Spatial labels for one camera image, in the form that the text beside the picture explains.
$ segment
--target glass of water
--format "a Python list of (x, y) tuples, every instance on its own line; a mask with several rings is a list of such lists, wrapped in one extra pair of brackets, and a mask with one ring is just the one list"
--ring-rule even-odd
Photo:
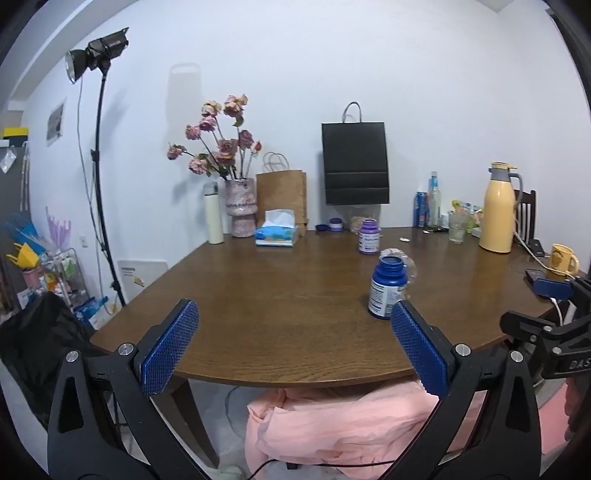
[(461, 244), (466, 236), (469, 215), (467, 212), (450, 212), (449, 214), (449, 241)]

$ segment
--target bottle label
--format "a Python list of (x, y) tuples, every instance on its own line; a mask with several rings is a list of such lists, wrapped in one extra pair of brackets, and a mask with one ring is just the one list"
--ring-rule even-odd
[(390, 317), (392, 307), (400, 300), (404, 300), (404, 286), (388, 287), (371, 281), (369, 293), (369, 311), (379, 317)]
[(359, 233), (359, 251), (374, 254), (379, 250), (379, 233)]

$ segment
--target white tissue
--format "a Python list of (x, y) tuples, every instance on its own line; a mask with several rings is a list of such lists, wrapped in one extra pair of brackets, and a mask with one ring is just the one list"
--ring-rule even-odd
[(293, 228), (296, 226), (296, 216), (293, 210), (268, 210), (265, 212), (265, 223), (261, 228), (266, 226), (284, 226)]

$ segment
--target metal screw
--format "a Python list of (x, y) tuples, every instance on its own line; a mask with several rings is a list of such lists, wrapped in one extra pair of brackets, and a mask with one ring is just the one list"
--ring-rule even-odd
[(78, 352), (76, 352), (76, 350), (72, 350), (70, 353), (66, 355), (66, 362), (75, 362), (76, 360), (78, 360), (78, 356)]
[(511, 359), (512, 359), (514, 362), (517, 362), (517, 363), (519, 363), (519, 362), (522, 362), (522, 361), (523, 361), (523, 355), (521, 355), (521, 353), (520, 353), (520, 352), (518, 352), (517, 350), (513, 350), (513, 351), (511, 352)]
[(468, 356), (472, 353), (472, 350), (470, 350), (470, 347), (465, 343), (460, 343), (459, 345), (456, 345), (456, 352), (458, 355)]
[(124, 343), (119, 347), (117, 350), (120, 355), (129, 355), (131, 352), (134, 351), (134, 346), (131, 343)]

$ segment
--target yellow thermos jug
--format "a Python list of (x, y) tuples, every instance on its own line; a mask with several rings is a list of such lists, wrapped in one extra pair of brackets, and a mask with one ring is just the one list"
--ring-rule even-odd
[[(511, 251), (515, 230), (515, 210), (523, 197), (523, 179), (518, 173), (511, 173), (516, 168), (506, 163), (493, 163), (491, 181), (484, 199), (484, 220), (480, 235), (480, 246), (491, 252), (507, 254)], [(515, 192), (511, 178), (519, 179), (519, 195), (515, 201)]]

